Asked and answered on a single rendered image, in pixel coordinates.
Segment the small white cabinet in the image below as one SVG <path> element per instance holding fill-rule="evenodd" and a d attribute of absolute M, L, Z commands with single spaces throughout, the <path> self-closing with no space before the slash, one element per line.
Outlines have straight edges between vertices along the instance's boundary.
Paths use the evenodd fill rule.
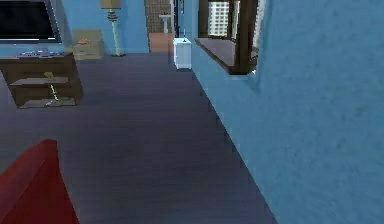
<path fill-rule="evenodd" d="M 174 64 L 177 69 L 191 69 L 191 42 L 187 38 L 173 39 Z"/>

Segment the dark brown framed window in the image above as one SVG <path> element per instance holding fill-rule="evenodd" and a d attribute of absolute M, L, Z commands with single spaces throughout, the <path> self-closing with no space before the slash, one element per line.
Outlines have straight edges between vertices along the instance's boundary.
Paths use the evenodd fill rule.
<path fill-rule="evenodd" d="M 254 43 L 261 0 L 199 0 L 196 44 L 230 75 L 247 75 L 256 69 Z M 209 5 L 227 3 L 225 34 L 209 33 Z"/>

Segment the beige floor lamp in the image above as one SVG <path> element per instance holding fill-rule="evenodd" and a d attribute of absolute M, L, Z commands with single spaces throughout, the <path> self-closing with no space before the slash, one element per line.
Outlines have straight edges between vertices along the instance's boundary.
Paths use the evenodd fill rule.
<path fill-rule="evenodd" d="M 116 11 L 121 9 L 121 2 L 120 0 L 100 0 L 100 5 L 102 10 L 108 11 L 107 19 L 112 26 L 112 33 L 115 45 L 115 56 L 123 57 L 124 53 L 121 52 L 118 38 L 118 15 L 116 14 Z"/>

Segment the olive green box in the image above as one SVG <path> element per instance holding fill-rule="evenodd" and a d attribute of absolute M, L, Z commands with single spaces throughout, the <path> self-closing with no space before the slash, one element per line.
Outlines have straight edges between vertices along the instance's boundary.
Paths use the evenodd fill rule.
<path fill-rule="evenodd" d="M 72 53 L 76 60 L 101 59 L 105 55 L 100 29 L 73 29 L 72 32 L 73 43 L 66 47 L 66 51 Z M 76 44 L 80 39 L 88 39 L 91 42 L 85 45 Z"/>

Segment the dark brown shelf stand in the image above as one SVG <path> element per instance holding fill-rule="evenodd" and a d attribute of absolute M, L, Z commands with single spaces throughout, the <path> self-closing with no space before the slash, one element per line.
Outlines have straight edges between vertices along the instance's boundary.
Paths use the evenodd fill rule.
<path fill-rule="evenodd" d="M 0 58 L 0 72 L 19 109 L 75 106 L 84 93 L 72 53 L 54 58 Z M 44 72 L 52 72 L 48 79 Z"/>

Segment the grey flat device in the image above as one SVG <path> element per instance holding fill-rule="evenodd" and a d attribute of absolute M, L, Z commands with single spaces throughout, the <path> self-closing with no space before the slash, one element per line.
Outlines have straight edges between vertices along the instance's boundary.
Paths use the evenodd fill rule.
<path fill-rule="evenodd" d="M 65 52 L 53 52 L 47 50 L 34 50 L 29 52 L 22 52 L 18 54 L 18 58 L 54 58 L 54 57 L 64 57 Z"/>

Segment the black television set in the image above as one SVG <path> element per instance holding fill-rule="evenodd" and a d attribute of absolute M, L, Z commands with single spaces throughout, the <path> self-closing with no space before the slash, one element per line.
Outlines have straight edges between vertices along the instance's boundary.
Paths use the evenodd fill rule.
<path fill-rule="evenodd" d="M 0 0 L 1 44 L 61 42 L 51 0 Z"/>

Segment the white pedestal sink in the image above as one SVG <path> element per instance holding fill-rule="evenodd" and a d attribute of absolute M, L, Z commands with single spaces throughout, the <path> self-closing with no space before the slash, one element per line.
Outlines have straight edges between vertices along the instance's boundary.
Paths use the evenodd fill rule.
<path fill-rule="evenodd" d="M 168 21 L 171 19 L 171 15 L 170 14 L 160 14 L 159 18 L 163 22 L 163 33 L 169 33 Z"/>

